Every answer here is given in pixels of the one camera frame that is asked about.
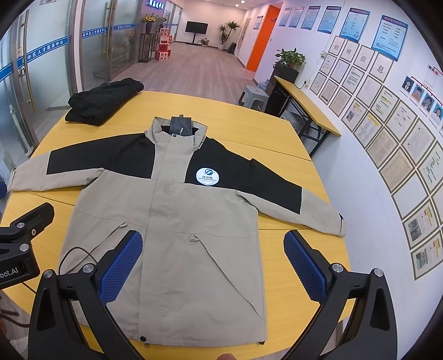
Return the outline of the beige and black jacket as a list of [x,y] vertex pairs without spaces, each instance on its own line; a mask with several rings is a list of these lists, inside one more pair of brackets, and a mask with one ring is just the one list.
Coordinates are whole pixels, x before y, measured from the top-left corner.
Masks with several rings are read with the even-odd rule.
[[328,202],[255,159],[154,118],[142,133],[38,155],[11,174],[10,191],[81,187],[60,253],[79,271],[137,231],[143,251],[110,312],[128,338],[221,347],[267,339],[257,217],[344,236]]

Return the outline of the folded black garment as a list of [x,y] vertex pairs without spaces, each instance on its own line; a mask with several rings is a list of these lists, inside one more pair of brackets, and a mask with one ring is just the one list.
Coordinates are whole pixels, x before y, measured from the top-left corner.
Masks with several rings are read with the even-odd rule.
[[125,78],[78,92],[68,100],[71,109],[65,120],[70,123],[101,126],[142,90],[142,82]]

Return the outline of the narrow yellow side table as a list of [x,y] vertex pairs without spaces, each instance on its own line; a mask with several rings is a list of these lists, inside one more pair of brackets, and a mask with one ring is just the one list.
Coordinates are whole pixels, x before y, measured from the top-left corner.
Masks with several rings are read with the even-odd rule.
[[340,137],[340,132],[310,98],[293,83],[279,76],[274,76],[275,86],[269,96],[265,113],[280,117],[289,105],[295,107],[304,125],[297,133],[300,139],[306,138],[315,143],[309,152],[312,158],[330,134]]

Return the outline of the sunflower pot on stand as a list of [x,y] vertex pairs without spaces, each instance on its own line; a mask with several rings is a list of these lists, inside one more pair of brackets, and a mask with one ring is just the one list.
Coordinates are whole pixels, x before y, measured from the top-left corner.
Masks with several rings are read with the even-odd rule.
[[138,61],[147,63],[155,56],[158,48],[158,17],[154,14],[145,15],[143,18],[144,26],[140,34],[140,43],[138,50]]

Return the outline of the red boxes stack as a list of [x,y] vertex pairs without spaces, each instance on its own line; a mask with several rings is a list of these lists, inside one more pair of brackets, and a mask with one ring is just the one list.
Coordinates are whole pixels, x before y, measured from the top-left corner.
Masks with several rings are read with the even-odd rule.
[[171,55],[172,35],[168,28],[160,29],[158,35],[158,46],[155,52],[155,58],[158,61],[166,61]]

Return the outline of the grey plastic stool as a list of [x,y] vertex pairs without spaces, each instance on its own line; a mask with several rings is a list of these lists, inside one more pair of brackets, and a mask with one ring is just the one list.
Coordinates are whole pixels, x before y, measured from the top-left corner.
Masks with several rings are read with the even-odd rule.
[[245,86],[238,100],[238,104],[241,107],[264,112],[268,100],[269,95],[263,89],[256,86]]

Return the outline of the potted green plant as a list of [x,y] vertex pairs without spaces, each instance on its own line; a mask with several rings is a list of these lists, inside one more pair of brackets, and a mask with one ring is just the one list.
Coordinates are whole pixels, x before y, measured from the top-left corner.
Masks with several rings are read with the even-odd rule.
[[275,57],[273,75],[294,83],[299,75],[298,69],[304,65],[306,56],[294,48],[293,50],[277,50]]

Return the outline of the tall corner plant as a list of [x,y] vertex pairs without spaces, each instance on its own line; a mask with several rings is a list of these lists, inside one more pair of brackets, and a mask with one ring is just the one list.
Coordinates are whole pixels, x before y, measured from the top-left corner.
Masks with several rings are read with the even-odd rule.
[[226,22],[218,27],[218,48],[223,50],[229,40],[232,32],[236,32],[239,28],[239,23],[235,21]]

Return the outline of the orange door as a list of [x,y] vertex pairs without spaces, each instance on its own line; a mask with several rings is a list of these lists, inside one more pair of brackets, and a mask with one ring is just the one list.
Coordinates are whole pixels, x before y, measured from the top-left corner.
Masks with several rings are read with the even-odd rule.
[[257,38],[254,42],[254,46],[251,50],[249,60],[246,64],[246,69],[248,71],[256,72],[258,66],[264,55],[264,51],[267,47],[268,41],[272,34],[272,30],[275,26],[275,22],[278,19],[279,12],[281,10],[281,5],[270,4],[267,8],[266,15],[259,29]]

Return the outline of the black wall television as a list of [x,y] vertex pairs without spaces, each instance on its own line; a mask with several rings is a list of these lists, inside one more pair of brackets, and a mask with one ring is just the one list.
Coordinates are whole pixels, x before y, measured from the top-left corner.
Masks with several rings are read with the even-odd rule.
[[188,21],[186,23],[186,32],[192,34],[205,35],[207,33],[208,24],[205,22]]

